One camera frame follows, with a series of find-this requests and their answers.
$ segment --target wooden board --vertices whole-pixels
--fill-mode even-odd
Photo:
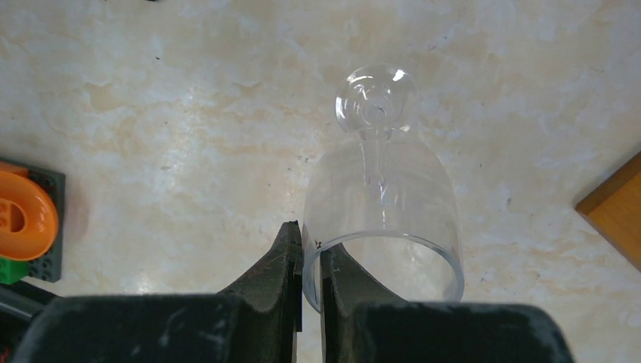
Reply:
[[[641,271],[641,153],[585,197],[576,210]]]

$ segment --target orange toy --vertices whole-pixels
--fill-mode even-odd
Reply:
[[[28,174],[0,162],[0,256],[15,261],[42,256],[58,233],[53,201]]]

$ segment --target marble countertop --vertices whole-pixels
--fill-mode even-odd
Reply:
[[[412,72],[467,301],[641,360],[641,274],[572,206],[641,147],[636,0],[0,0],[0,155],[67,174],[63,294],[215,292],[302,219],[365,64]],[[299,361],[321,360],[305,304]]]

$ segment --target lego baseplate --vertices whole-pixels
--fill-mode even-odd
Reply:
[[[64,187],[65,175],[0,157],[0,161],[29,170],[29,179],[47,192],[58,213],[58,234],[51,248],[38,259],[29,261],[29,276],[47,282],[62,278],[62,243],[64,226]]]

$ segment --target green lego brick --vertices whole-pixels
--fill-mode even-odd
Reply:
[[[14,261],[0,257],[0,284],[13,284],[28,274],[27,261]]]

